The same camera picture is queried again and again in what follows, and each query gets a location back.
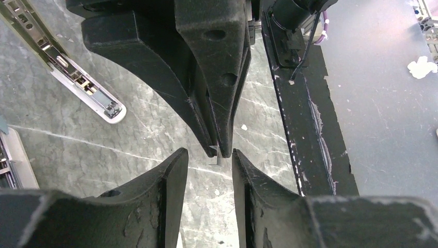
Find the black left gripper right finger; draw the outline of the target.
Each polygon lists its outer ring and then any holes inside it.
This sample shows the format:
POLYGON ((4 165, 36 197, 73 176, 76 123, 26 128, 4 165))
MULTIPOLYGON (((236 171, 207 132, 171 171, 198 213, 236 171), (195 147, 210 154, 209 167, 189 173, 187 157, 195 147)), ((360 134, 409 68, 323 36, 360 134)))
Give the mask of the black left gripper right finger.
POLYGON ((437 247, 437 210, 415 197, 300 196, 232 153, 240 247, 437 247))

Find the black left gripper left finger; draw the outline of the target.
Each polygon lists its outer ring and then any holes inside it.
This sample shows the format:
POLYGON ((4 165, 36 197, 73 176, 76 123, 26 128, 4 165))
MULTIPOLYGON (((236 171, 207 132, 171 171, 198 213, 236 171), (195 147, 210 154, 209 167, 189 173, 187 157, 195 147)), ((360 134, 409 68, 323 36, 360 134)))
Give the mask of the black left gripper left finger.
POLYGON ((176 247, 188 160, 179 148, 98 197, 1 190, 1 247, 176 247))

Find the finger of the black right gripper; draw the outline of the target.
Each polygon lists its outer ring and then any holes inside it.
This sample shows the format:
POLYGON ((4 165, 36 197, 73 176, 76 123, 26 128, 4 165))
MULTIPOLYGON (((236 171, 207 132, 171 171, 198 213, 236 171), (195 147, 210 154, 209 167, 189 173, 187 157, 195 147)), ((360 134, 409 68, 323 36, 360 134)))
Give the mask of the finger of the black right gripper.
POLYGON ((85 47, 133 73, 182 118, 209 157, 215 145, 202 114, 194 56, 181 36, 128 11, 87 18, 81 23, 85 47))
POLYGON ((251 60, 245 1, 175 1, 176 29, 204 77, 223 157, 232 154, 233 122, 251 60))

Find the small metal staple strip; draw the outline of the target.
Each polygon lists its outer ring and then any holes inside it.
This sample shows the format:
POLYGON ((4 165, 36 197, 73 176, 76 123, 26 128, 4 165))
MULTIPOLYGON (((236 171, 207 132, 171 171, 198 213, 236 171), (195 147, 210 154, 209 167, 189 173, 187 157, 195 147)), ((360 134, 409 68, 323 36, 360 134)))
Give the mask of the small metal staple strip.
POLYGON ((209 163, 210 166, 222 166, 223 165, 223 157, 221 154, 221 150, 219 146, 210 146, 211 150, 214 150, 214 157, 212 161, 209 163))

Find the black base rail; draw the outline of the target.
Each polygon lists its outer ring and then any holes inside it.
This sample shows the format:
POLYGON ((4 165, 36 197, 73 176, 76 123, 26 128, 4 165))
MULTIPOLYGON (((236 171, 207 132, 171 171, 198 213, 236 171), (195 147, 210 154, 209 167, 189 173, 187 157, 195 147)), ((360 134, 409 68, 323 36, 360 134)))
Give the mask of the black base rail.
POLYGON ((358 188, 318 45, 279 28, 265 13, 262 37, 301 195, 357 196, 358 188))

